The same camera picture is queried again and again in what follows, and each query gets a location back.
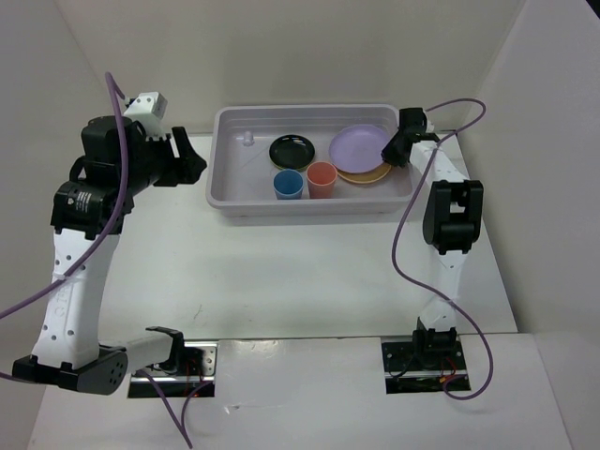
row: purple plate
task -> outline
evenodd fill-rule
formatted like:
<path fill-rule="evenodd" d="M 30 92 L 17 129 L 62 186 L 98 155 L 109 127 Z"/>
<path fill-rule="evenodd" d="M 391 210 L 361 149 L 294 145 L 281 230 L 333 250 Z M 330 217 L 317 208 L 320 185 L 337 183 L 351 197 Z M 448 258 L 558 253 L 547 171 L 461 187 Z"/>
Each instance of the purple plate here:
<path fill-rule="evenodd" d="M 365 173 L 383 164 L 382 150 L 390 137 L 374 125 L 354 125 L 340 131 L 329 145 L 334 166 L 347 173 Z"/>

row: gray plastic tray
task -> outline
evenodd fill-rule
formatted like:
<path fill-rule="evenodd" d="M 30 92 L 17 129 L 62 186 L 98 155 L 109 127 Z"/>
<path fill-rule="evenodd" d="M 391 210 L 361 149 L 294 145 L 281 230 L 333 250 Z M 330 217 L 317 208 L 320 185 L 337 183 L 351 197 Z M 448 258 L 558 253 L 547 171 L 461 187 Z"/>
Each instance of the gray plastic tray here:
<path fill-rule="evenodd" d="M 372 185 L 336 181 L 334 198 L 279 201 L 273 190 L 278 172 L 269 146 L 279 136 L 299 134 L 312 141 L 315 160 L 329 160 L 329 143 L 342 129 L 371 124 L 390 137 L 398 128 L 398 110 L 389 105 L 301 105 L 225 108 L 217 113 L 206 199 L 226 216 L 364 214 L 397 211 L 416 185 L 413 171 L 394 168 Z M 244 146 L 244 133 L 254 144 Z"/>

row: dish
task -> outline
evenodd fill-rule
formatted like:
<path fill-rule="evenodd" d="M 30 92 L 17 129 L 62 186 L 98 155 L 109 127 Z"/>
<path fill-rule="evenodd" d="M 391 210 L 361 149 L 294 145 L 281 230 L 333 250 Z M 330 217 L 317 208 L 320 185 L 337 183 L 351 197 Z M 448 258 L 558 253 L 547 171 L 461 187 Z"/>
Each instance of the dish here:
<path fill-rule="evenodd" d="M 370 185 L 383 179 L 387 174 L 390 173 L 391 170 L 392 166 L 390 166 L 387 162 L 384 162 L 384 164 L 370 172 L 347 173 L 337 170 L 337 174 L 342 180 L 346 180 L 349 183 L 354 183 L 356 185 Z"/>
<path fill-rule="evenodd" d="M 280 169 L 303 171 L 315 158 L 315 147 L 307 138 L 288 134 L 273 141 L 269 157 Z"/>
<path fill-rule="evenodd" d="M 345 173 L 367 173 L 382 165 L 382 150 L 389 143 L 387 132 L 374 125 L 342 129 L 329 145 L 329 159 Z"/>

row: white connector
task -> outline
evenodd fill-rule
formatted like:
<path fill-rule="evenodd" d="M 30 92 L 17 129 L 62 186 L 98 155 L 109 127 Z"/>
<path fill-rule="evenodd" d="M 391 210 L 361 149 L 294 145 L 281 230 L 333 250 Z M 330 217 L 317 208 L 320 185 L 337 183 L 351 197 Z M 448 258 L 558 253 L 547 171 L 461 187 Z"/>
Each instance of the white connector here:
<path fill-rule="evenodd" d="M 421 141 L 412 146 L 410 162 L 420 173 L 425 172 L 435 146 L 434 141 Z M 460 183 L 467 179 L 440 148 L 427 174 L 426 183 L 431 188 L 434 181 L 445 180 L 449 183 Z"/>
<path fill-rule="evenodd" d="M 32 351 L 41 365 L 60 368 L 70 363 L 78 369 L 98 359 L 100 304 L 118 242 L 119 235 L 108 235 L 96 252 L 50 294 L 44 324 Z M 55 234 L 52 281 L 63 278 L 91 244 L 84 232 L 64 229 Z"/>
<path fill-rule="evenodd" d="M 434 247 L 430 247 L 430 251 L 435 279 L 433 284 L 439 291 L 457 303 L 460 274 L 467 255 L 460 250 L 448 251 L 445 255 L 440 255 Z M 450 331 L 451 328 L 457 326 L 457 314 L 454 308 L 437 295 L 427 302 L 419 314 L 419 319 L 427 330 L 432 328 L 435 331 L 443 332 Z"/>
<path fill-rule="evenodd" d="M 146 136 L 150 139 L 166 139 L 160 121 L 167 110 L 167 99 L 159 92 L 144 92 L 129 105 L 123 116 L 142 124 Z"/>

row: orange plate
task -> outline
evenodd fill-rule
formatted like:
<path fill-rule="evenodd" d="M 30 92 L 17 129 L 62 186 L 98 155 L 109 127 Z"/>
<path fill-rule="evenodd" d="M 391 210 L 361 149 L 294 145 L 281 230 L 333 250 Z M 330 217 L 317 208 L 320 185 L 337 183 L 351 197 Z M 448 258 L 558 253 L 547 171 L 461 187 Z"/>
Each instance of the orange plate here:
<path fill-rule="evenodd" d="M 337 174 L 342 180 L 346 180 L 349 183 L 355 183 L 356 185 L 370 185 L 381 179 L 383 179 L 392 170 L 392 166 L 384 162 L 377 169 L 365 173 L 347 173 L 340 169 L 337 169 Z"/>

